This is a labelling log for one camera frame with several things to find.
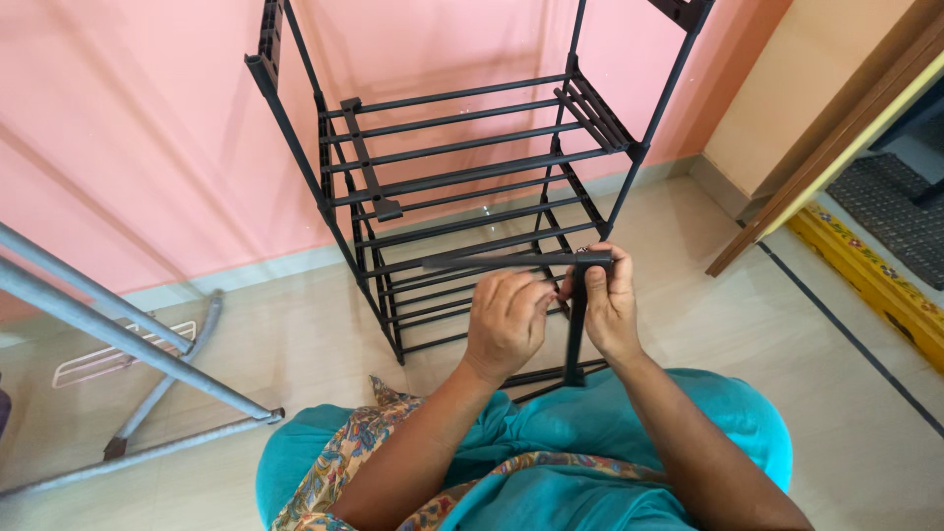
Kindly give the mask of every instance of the person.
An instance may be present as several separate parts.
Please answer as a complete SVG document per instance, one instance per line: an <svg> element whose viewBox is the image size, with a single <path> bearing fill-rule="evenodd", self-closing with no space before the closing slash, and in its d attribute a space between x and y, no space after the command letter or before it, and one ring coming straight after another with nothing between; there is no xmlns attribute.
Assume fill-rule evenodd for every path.
<svg viewBox="0 0 944 531"><path fill-rule="evenodd" d="M586 272L586 332L610 368L523 406L497 391L541 347L554 286L476 285L468 346L425 399L372 378L378 406L279 428L256 481L272 530L812 529L786 496L792 450L746 383L661 369L636 331L632 259ZM568 276L557 297L567 299Z"/></svg>

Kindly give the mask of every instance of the black shoe rack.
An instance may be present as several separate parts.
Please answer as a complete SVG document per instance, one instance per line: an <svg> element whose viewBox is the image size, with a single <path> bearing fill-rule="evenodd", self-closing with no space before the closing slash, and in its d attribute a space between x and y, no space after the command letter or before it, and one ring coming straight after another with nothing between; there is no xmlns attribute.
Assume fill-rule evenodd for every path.
<svg viewBox="0 0 944 531"><path fill-rule="evenodd" d="M453 250L440 254L442 256L459 257L496 252L503 254L540 254L542 252L570 253L573 252L574 249L567 242L568 234L578 231L594 230L598 233L600 240L604 240L609 236L610 231L613 229L616 216L619 214L623 201L626 199L626 195L632 185L632 180L646 157L646 153L649 150L649 143L652 140L652 136L655 134L663 111L666 109L666 104L679 78L679 74L682 72L689 51L692 49L692 45L695 43L695 39L713 4L713 0L690 0L687 2L684 0L634 1L648 1L649 4L674 21L675 24L685 32L685 38L679 50L679 54L675 59L671 73L666 80L665 88L659 97L655 111L649 120L649 125L641 140L636 140L630 135L626 128L623 127L622 123L620 123L619 118L616 117L606 104L603 96L594 89L590 80L581 72L577 58L577 42L580 36L583 9L586 0L580 0L578 2L577 16L570 42L570 51L566 58L565 71L560 75L524 79L511 83L501 83L463 91L411 97L383 103L369 103L366 105L363 104L358 97L353 97L341 101L340 109L335 111L329 110L324 94L318 84L314 68L312 67L312 61L298 29L298 22L295 19L292 4L289 0L265 0L258 55L245 56L246 66L248 66L253 78L255 78L256 83L259 85L262 95L265 96L266 101L268 101L269 107L276 117L278 126L285 136L285 141L292 150L295 160L298 162L299 168L301 168L301 173L312 191L318 210L321 212L325 223L328 224L328 227L334 235L338 247L344 254L347 264L350 266L351 273L357 281L357 285L367 299L367 303L373 310L374 315L377 317L380 328L383 330L383 334L390 343L390 347L400 365L405 363L405 356L411 352L462 339L466 336L466 334L455 334L421 344L407 345L404 344L401 332L412 327L427 325L440 319L468 313L471 304L471 290L475 283L471 282L470 279L467 283L453 286L453 284L455 284L453 281L473 277L487 271L488 268L457 268L441 269L432 272L417 272L416 270L420 269L423 260L429 258L429 256L415 256L414 258L388 264L383 257L383 250L385 248L418 242L425 238L442 236L457 231L466 231L477 227L494 225L498 222L509 221L524 216L535 217L534 229L532 231L523 231L519 234L497 240L488 240L474 245L456 247ZM318 171L314 170L311 162L305 155L302 144L298 140L292 123L278 98L279 55L283 37L283 17L288 21L289 28L292 30L295 45L301 55L305 70L308 73L309 81L314 90L314 105L318 112ZM552 91L549 91L548 94L548 96L553 97L529 103L510 105L485 111L465 112L380 128L361 129L358 124L358 116L368 112L423 105L434 101L462 98L475 94L497 93L500 91L520 89L522 87L554 84L557 84L557 86L553 87ZM421 128L433 128L445 124L465 122L489 116L515 112L529 112L547 107L557 108L557 120L552 127L510 132L477 140L457 142L444 146L423 147L395 154L371 153L364 141L364 139L381 135L398 134ZM573 121L568 120L567 123L564 123L565 112L570 118L573 118ZM344 121L347 133L338 133L335 131L333 121L336 119ZM576 153L564 153L561 147L559 133L572 129L584 129L596 141L598 148ZM479 146L492 146L537 136L550 137L550 150L547 155L528 157L503 163L487 164L438 175L430 175L419 179L386 184L378 178L378 172L382 173L382 171L375 170L377 166L387 163L396 163ZM353 144L354 152L357 156L356 160L346 160L345 154L342 151L342 143L346 142ZM630 158L631 167L626 175L626 179L623 181L609 217L604 219L597 210L597 207L594 206L593 200L587 195L580 179L570 164L575 161L620 152L625 153L626 156ZM493 180L494 178L536 168L546 168L545 176L542 179L524 180L512 184L492 186L474 192L450 195L449 187L454 184L474 180ZM362 189L357 188L355 185L355 180L351 172L356 171L362 172L363 181L365 182L365 187ZM346 188L346 193L340 196L335 193L335 176L338 174L344 176ZM548 185L558 180L565 180L570 185L574 197L554 201L548 200ZM532 206L461 221L446 222L431 227L425 226L426 224L424 224L424 228L422 229L402 231L394 235L382 237L375 235L372 226L373 222L377 222L378 224L383 223L384 221L396 219L407 215L407 213L424 208L527 187L535 187L535 192L537 191L536 187L540 187L541 190L540 198L537 200L536 204ZM409 204L401 203L399 200L393 198L432 189L442 190L442 195L435 199ZM554 215L553 209L575 203L581 204L586 213L586 220L574 225L561 226ZM351 247L342 236L341 229L338 225L338 211L341 207L348 207L350 212L350 222L354 238L353 247ZM462 238L457 238L456 241L461 242ZM546 245L556 241L557 248L553 250L542 250L542 241L546 242ZM555 276L549 267L539 267L535 269L535 272L543 272L550 281L555 283L563 278L562 276ZM424 291L424 295L417 297L412 297L410 294L410 292L414 290L425 290L431 286L444 283L448 283L451 287L432 293ZM446 303L435 303L435 300L440 297L454 295L463 291L469 292L469 297ZM421 302L431 305L427 305L418 310L414 309L416 307L415 305ZM407 309L405 308L406 306L412 306L412 308ZM565 315L568 315L566 304L561 304L559 307L553 308L549 313L556 312L563 312ZM599 365L600 363L602 362L585 362L582 366ZM509 379L506 386L524 385L559 378L561 374L561 368L518 374ZM551 388L554 388L554 386L542 391L546 392ZM522 397L522 399L528 398L532 398L532 396L527 395L526 397Z"/></svg>

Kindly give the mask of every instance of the doormat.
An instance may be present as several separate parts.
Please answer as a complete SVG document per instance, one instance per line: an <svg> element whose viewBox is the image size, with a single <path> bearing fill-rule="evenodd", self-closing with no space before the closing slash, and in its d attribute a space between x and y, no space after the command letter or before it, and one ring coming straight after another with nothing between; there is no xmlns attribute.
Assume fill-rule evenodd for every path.
<svg viewBox="0 0 944 531"><path fill-rule="evenodd" d="M893 153L857 159L826 192L912 273L944 291L944 200L911 202L931 185Z"/></svg>

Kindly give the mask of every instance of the hand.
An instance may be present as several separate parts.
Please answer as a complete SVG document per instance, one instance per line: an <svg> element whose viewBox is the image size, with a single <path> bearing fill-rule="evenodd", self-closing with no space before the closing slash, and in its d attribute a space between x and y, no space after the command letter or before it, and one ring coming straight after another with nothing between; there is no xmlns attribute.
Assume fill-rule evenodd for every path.
<svg viewBox="0 0 944 531"><path fill-rule="evenodd" d="M530 273L492 273L472 295L466 363L482 380L498 387L518 372L544 343L554 286Z"/></svg>
<svg viewBox="0 0 944 531"><path fill-rule="evenodd" d="M636 330L632 258L625 250L609 242L599 242L588 248L613 253L613 267L608 283L602 267L595 265L587 269L584 278L587 286L587 335L611 366L625 366L643 351ZM567 270L558 296L561 300L569 299L573 291L573 269Z"/></svg>

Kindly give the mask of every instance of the finger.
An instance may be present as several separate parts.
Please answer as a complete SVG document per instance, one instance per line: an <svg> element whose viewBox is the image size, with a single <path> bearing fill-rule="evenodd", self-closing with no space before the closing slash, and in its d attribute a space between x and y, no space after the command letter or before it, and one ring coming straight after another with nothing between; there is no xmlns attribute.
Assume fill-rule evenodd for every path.
<svg viewBox="0 0 944 531"><path fill-rule="evenodd" d="M522 287L508 309L508 320L514 324L528 324L534 317L534 309L541 300L552 296L554 286L551 283L531 281Z"/></svg>
<svg viewBox="0 0 944 531"><path fill-rule="evenodd" d="M554 296L547 295L534 305L534 315L531 316L531 326L529 327L531 333L530 344L534 349L544 344L544 331L548 322L548 306L552 300L554 300Z"/></svg>
<svg viewBox="0 0 944 531"><path fill-rule="evenodd" d="M488 311L495 312L500 316L507 316L515 294L532 282L534 282L534 278L530 273L509 273L501 279L498 289L495 290L495 296L488 304Z"/></svg>
<svg viewBox="0 0 944 531"><path fill-rule="evenodd" d="M606 271L599 265L587 269L583 277L587 286L587 306L603 309L610 305L610 290L606 285Z"/></svg>
<svg viewBox="0 0 944 531"><path fill-rule="evenodd" d="M610 269L610 293L623 295L632 291L632 257L630 253L610 242L598 242L590 250L609 250L613 256Z"/></svg>
<svg viewBox="0 0 944 531"><path fill-rule="evenodd" d="M561 291L558 292L557 298L560 300L570 299L570 295L574 292L574 266L567 268L566 276L564 281L561 283Z"/></svg>
<svg viewBox="0 0 944 531"><path fill-rule="evenodd" d="M487 308L495 297L498 285L509 275L511 273L508 271L497 271L480 278L472 292L472 309Z"/></svg>

